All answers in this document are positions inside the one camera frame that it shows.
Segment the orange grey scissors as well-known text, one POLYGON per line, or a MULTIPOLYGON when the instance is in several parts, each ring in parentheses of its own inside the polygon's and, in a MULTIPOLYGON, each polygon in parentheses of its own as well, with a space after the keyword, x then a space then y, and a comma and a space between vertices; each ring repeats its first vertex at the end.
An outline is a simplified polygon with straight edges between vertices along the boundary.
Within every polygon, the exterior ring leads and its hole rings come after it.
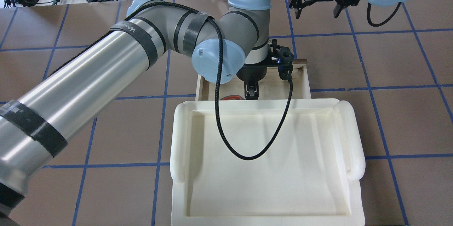
POLYGON ((244 97, 240 96, 240 95, 228 95, 228 96, 225 96, 225 97, 222 97, 220 100, 222 101, 236 101, 236 100, 246 100, 244 97))

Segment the light wooden drawer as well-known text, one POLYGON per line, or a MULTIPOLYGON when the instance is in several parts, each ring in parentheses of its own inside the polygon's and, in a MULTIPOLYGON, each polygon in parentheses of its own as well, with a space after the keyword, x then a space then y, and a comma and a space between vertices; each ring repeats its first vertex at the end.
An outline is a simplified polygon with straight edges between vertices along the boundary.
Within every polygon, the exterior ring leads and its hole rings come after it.
MULTIPOLYGON (((311 99, 311 91, 308 79, 306 59, 293 60, 292 99, 311 99)), ((289 85, 286 80, 281 80, 277 67, 267 69, 266 76, 259 81, 259 100, 286 100, 289 92, 289 85)), ((197 78, 196 101, 213 101, 215 84, 207 81, 202 76, 197 78)), ((240 95, 245 97, 244 82, 238 77, 234 77, 230 82, 220 85, 220 98, 230 95, 240 95)))

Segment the cream plastic tray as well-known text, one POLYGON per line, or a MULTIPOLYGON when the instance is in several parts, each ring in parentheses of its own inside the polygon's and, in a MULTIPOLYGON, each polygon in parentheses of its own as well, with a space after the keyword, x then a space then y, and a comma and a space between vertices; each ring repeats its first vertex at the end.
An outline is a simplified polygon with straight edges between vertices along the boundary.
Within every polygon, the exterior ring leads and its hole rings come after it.
POLYGON ((213 101, 175 109, 170 172, 173 226, 363 226, 365 157, 353 107, 292 100, 259 158, 233 155, 213 101))

